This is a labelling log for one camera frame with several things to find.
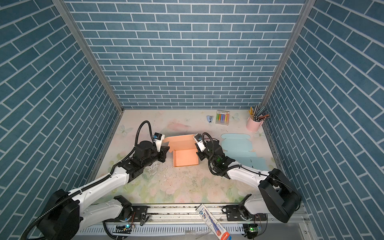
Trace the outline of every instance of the pink pencil holder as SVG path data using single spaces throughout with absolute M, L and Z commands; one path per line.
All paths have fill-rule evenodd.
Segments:
M 260 122 L 256 122 L 251 117 L 248 117 L 247 129 L 251 132 L 257 132 L 257 130 L 259 130 L 260 126 L 263 125 L 263 123 L 263 120 L 261 120 Z

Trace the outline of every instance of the tiled wall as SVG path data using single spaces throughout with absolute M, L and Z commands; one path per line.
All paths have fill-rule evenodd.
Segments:
M 319 239 L 384 239 L 384 2 L 317 0 L 268 102 Z
M 130 108 L 261 101 L 304 0 L 66 1 Z
M 116 108 L 50 0 L 0 0 L 0 239 L 85 183 Z

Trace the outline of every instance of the orange cardboard box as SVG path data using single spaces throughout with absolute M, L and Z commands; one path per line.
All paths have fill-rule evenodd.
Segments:
M 169 142 L 169 152 L 173 152 L 174 167 L 199 164 L 194 134 L 166 137 L 163 142 Z

